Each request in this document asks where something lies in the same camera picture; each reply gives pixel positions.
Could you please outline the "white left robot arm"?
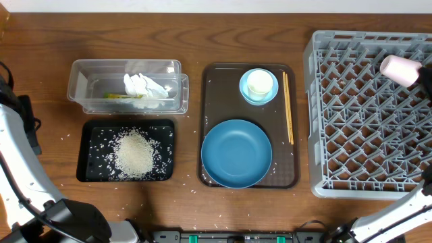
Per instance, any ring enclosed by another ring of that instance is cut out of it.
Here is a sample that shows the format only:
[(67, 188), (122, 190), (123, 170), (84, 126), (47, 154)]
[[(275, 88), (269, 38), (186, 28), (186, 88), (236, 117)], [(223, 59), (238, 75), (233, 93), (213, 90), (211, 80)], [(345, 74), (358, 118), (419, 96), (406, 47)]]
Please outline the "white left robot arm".
[(11, 72), (1, 77), (1, 198), (11, 231), (3, 242), (144, 242), (128, 221), (108, 222), (92, 204), (66, 198), (38, 155), (30, 98), (13, 92)]

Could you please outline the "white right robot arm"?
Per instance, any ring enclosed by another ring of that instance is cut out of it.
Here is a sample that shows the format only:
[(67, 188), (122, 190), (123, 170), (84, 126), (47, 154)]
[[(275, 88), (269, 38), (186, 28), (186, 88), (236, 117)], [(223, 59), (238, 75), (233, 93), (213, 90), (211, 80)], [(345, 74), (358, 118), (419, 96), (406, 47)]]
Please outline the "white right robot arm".
[[(380, 72), (401, 84), (422, 84), (431, 94), (431, 68), (416, 63), (413, 67), (382, 65)], [(422, 181), (406, 196), (382, 211), (361, 217), (337, 228), (323, 242), (389, 242), (424, 223), (431, 221), (431, 167), (422, 173)]]

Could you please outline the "pile of white rice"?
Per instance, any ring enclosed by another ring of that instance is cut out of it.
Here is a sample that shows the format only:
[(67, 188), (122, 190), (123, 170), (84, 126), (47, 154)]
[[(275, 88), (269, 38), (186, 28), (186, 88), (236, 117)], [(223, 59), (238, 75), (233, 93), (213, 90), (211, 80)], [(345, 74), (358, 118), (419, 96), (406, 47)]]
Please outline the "pile of white rice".
[(103, 158), (109, 181), (166, 180), (171, 172), (171, 147), (165, 148), (137, 128), (122, 128), (109, 140), (107, 148), (109, 153)]

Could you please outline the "cream white cup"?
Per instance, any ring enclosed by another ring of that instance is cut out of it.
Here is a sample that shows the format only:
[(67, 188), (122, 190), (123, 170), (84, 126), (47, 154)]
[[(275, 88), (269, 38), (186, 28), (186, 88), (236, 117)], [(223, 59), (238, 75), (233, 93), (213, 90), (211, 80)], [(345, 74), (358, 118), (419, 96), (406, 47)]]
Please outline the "cream white cup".
[(262, 101), (273, 88), (273, 79), (265, 70), (253, 70), (246, 81), (248, 96), (253, 101)]

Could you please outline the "dark blue plate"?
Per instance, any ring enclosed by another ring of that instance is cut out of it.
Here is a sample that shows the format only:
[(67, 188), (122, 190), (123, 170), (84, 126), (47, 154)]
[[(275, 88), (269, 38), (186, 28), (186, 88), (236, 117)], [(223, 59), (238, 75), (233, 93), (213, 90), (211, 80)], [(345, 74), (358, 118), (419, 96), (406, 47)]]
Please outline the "dark blue plate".
[(205, 136), (200, 157), (209, 177), (226, 188), (248, 188), (269, 171), (273, 149), (266, 133), (242, 119), (223, 121)]

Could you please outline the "light blue small bowl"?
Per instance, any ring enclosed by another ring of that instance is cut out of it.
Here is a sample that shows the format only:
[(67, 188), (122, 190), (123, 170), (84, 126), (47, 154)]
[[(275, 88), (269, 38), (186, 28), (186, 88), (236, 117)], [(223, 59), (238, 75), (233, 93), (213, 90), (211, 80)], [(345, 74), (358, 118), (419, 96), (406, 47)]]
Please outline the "light blue small bowl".
[(240, 83), (239, 83), (239, 89), (240, 89), (240, 93), (243, 96), (243, 98), (245, 99), (245, 101), (251, 105), (254, 106), (261, 106), (261, 105), (265, 105), (266, 103), (268, 103), (269, 101), (271, 101), (272, 99), (275, 98), (277, 91), (279, 90), (279, 84), (277, 81), (277, 78), (275, 77), (275, 75), (273, 73), (271, 73), (269, 70), (265, 70), (268, 71), (269, 74), (271, 75), (272, 79), (273, 79), (273, 88), (272, 90), (268, 93), (268, 95), (265, 97), (265, 99), (263, 99), (262, 101), (253, 101), (252, 99), (250, 99), (250, 97), (248, 96), (248, 87), (247, 87), (247, 77), (248, 75), (253, 71), (253, 70), (265, 70), (262, 68), (254, 68), (251, 70), (248, 70), (246, 73), (244, 73), (240, 79)]

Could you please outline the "white tissue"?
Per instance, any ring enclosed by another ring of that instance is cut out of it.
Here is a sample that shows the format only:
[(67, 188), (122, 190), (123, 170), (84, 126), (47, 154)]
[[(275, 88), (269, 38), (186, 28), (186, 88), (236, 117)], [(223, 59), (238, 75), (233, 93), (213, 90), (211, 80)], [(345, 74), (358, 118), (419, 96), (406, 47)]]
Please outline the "white tissue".
[(169, 96), (168, 92), (160, 84), (141, 73), (133, 76), (125, 74), (124, 84), (126, 94), (131, 97), (166, 99)]

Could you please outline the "clear plastic waste bin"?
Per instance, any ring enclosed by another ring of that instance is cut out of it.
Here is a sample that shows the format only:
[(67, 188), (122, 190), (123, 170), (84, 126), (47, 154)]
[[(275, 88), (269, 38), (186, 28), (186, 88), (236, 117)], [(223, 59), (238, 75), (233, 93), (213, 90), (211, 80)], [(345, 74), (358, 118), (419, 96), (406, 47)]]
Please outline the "clear plastic waste bin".
[[(160, 84), (166, 99), (104, 99), (105, 93), (126, 95), (124, 75), (141, 73)], [(189, 78), (174, 59), (79, 59), (72, 64), (67, 97), (94, 114), (185, 114)]]

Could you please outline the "yellow green snack wrapper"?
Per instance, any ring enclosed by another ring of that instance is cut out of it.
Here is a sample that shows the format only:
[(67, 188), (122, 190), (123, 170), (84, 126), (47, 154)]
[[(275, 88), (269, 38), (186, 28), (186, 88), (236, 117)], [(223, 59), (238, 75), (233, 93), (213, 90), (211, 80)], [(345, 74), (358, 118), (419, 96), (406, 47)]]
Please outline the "yellow green snack wrapper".
[(105, 93), (103, 95), (104, 99), (141, 99), (143, 95), (128, 95), (128, 94), (112, 94)]

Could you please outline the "dark brown serving tray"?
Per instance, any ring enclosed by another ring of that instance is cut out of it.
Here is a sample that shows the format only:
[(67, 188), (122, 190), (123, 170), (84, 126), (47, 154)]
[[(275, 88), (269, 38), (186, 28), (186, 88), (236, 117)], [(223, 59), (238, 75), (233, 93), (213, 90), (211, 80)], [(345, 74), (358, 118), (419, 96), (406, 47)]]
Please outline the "dark brown serving tray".
[[(275, 98), (260, 106), (251, 105), (241, 94), (240, 79), (247, 71), (262, 68), (276, 78), (279, 90)], [(288, 140), (284, 75), (288, 76), (293, 143)], [(202, 121), (203, 141), (211, 128), (229, 119), (244, 119), (256, 124), (269, 138), (273, 150), (270, 172), (255, 188), (290, 189), (300, 178), (298, 125), (296, 124), (295, 75), (291, 67), (274, 63), (212, 63), (203, 72)]]

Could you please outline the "grey dishwasher rack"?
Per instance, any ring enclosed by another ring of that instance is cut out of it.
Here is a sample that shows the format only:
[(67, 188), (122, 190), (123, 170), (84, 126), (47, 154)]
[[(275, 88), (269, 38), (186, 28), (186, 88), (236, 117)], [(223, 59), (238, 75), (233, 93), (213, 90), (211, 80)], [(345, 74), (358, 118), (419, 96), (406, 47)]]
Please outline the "grey dishwasher rack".
[(397, 200), (431, 164), (431, 101), (379, 71), (388, 55), (431, 65), (431, 35), (318, 30), (303, 54), (310, 189)]

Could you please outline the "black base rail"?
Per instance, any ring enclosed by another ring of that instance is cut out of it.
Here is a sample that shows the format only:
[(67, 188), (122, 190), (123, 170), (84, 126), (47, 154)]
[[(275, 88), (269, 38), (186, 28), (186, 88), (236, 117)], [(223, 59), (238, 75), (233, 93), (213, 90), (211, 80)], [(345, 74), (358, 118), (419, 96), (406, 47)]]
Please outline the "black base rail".
[(295, 236), (289, 233), (282, 234), (258, 234), (249, 232), (223, 232), (223, 233), (202, 233), (189, 232), (180, 233), (177, 231), (158, 231), (152, 234), (153, 242), (160, 243), (320, 243), (322, 233), (298, 232)]

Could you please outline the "pink cup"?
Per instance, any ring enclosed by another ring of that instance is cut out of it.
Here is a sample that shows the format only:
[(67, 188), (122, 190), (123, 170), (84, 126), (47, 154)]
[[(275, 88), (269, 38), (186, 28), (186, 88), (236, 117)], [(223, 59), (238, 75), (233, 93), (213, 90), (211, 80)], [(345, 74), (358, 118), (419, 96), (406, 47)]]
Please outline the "pink cup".
[(413, 85), (419, 78), (421, 63), (398, 57), (395, 55), (387, 56), (380, 65), (380, 72), (403, 87)]

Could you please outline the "wooden chopstick left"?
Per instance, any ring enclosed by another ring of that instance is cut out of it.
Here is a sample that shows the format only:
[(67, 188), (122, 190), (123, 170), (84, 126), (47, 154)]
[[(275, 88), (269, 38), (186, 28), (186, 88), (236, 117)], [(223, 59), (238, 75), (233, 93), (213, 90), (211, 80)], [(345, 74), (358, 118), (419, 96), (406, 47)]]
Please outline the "wooden chopstick left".
[(285, 72), (283, 72), (283, 95), (285, 101), (288, 140), (290, 144), (293, 144), (292, 135), (291, 135), (292, 129), (291, 129), (291, 117), (290, 117), (290, 96), (288, 91), (288, 76)]

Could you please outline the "wooden chopstick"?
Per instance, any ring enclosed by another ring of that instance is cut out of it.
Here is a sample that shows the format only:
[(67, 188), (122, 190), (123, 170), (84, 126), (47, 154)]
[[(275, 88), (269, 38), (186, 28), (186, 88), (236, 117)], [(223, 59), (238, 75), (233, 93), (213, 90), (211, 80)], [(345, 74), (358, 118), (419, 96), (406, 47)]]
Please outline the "wooden chopstick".
[(291, 103), (290, 103), (290, 91), (289, 91), (289, 82), (288, 82), (288, 74), (284, 74), (284, 87), (285, 87), (285, 98), (286, 98), (286, 119), (288, 123), (290, 144), (294, 145), (294, 131), (292, 124), (292, 112), (291, 112)]
[(293, 144), (292, 135), (291, 135), (292, 129), (291, 129), (291, 117), (290, 117), (290, 96), (288, 91), (288, 76), (285, 72), (283, 72), (283, 95), (285, 101), (288, 140), (290, 144)]

